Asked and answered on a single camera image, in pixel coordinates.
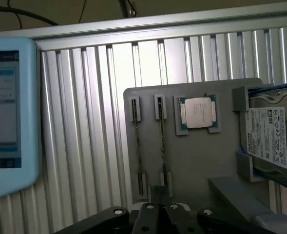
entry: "gray mounting plate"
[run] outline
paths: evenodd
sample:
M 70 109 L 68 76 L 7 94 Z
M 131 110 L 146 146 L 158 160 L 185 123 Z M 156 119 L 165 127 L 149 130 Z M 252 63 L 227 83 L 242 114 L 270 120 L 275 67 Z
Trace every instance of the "gray mounting plate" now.
M 173 202 L 188 204 L 191 209 L 218 206 L 220 200 L 209 188 L 208 178 L 230 176 L 244 184 L 262 203 L 269 207 L 268 182 L 246 182 L 236 173 L 236 151 L 240 148 L 239 115 L 232 111 L 232 89 L 241 86 L 260 86 L 258 78 L 186 83 L 175 85 L 131 88 L 124 92 L 127 142 L 133 203 L 139 196 L 135 127 L 131 120 L 129 100 L 139 96 L 141 121 L 138 124 L 140 154 L 147 186 L 160 185 L 161 141 L 159 122 L 155 119 L 153 95 L 164 94 L 166 164 L 172 177 Z M 220 98 L 221 132 L 191 129 L 185 136 L 175 130 L 173 96 L 203 97 L 204 93 L 218 93 Z

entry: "hard drive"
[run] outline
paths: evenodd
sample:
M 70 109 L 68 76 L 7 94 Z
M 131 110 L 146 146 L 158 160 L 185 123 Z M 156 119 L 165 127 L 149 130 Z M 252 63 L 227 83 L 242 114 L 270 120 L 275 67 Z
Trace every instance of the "hard drive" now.
M 249 90 L 249 111 L 240 118 L 242 147 L 255 172 L 287 187 L 287 84 Z

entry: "hard drive label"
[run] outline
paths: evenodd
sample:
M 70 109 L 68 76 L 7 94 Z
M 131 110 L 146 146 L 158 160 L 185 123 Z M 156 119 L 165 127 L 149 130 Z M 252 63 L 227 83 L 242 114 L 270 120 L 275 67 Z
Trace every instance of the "hard drive label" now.
M 287 168 L 284 107 L 250 108 L 245 118 L 248 153 Z

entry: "ribbed metal panel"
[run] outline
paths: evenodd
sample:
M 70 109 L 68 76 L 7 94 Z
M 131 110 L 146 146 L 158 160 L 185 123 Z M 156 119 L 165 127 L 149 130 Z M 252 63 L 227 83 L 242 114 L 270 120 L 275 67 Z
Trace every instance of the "ribbed metal panel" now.
M 266 30 L 250 30 L 243 20 L 233 25 L 241 24 L 235 32 L 225 22 L 224 32 L 206 24 L 209 34 L 195 30 L 203 25 L 185 35 L 183 27 L 162 29 L 180 34 L 175 38 L 151 39 L 149 31 L 146 38 L 98 45 L 99 38 L 73 37 L 72 46 L 66 39 L 55 50 L 47 40 L 50 50 L 41 52 L 42 174 L 34 186 L 0 198 L 0 234 L 52 233 L 110 206 L 132 205 L 125 89 L 251 77 L 287 82 L 287 25 L 268 29 L 270 20 L 257 22 Z M 114 41 L 114 35 L 102 39 Z M 287 214 L 285 188 L 282 200 Z

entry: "screw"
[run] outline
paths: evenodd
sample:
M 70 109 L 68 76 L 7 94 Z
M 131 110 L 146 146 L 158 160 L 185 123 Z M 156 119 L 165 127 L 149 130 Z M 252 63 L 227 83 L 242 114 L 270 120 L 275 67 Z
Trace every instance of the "screw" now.
M 123 213 L 123 210 L 114 210 L 114 214 L 118 214 L 118 215 L 120 215 L 121 213 Z
M 177 205 L 177 204 L 172 204 L 172 205 L 170 206 L 170 208 L 172 208 L 172 209 L 177 209 L 177 208 L 178 208 L 178 205 Z
M 203 213 L 206 214 L 206 215 L 211 215 L 212 211 L 211 210 L 204 210 Z

